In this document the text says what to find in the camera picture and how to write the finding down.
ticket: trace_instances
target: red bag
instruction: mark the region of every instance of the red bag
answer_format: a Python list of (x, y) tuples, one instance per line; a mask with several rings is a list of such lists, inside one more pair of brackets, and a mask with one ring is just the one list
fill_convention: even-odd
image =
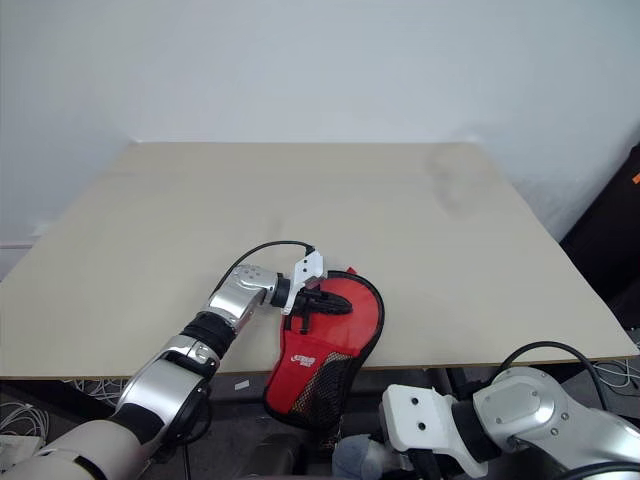
[(353, 379), (384, 324), (380, 294), (354, 270), (330, 271), (319, 289), (348, 300), (352, 311), (294, 310), (295, 314), (283, 317), (280, 359), (263, 397), (274, 418), (309, 430), (326, 430), (338, 423)]

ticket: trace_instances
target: white wall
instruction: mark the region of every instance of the white wall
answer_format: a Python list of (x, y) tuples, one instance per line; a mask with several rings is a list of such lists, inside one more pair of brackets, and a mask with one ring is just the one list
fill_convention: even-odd
[(479, 142), (560, 238), (640, 140), (635, 0), (0, 2), (0, 242), (183, 140)]

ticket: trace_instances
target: wooden table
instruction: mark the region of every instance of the wooden table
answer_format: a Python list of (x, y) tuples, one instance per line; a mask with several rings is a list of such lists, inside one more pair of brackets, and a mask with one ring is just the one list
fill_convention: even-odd
[[(274, 239), (378, 287), (386, 323), (365, 366), (493, 364), (544, 339), (638, 353), (472, 145), (156, 143), (131, 146), (0, 284), (0, 376), (131, 375), (229, 264)], [(289, 274), (302, 253), (251, 261)], [(222, 371), (270, 370), (279, 323), (258, 311)]]

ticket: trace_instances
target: printed logo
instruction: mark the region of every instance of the printed logo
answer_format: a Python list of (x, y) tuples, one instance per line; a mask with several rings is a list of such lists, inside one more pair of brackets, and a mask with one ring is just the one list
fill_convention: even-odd
[(304, 355), (294, 355), (291, 357), (292, 362), (300, 362), (300, 365), (303, 367), (310, 367), (316, 361), (313, 357), (305, 357)]

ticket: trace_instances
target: black mesh pocket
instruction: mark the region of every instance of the black mesh pocket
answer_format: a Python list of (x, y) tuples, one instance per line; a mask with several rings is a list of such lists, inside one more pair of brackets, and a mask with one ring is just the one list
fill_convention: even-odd
[(289, 411), (291, 420), (312, 429), (327, 429), (338, 423), (351, 387), (353, 358), (342, 353), (329, 354), (293, 404)]

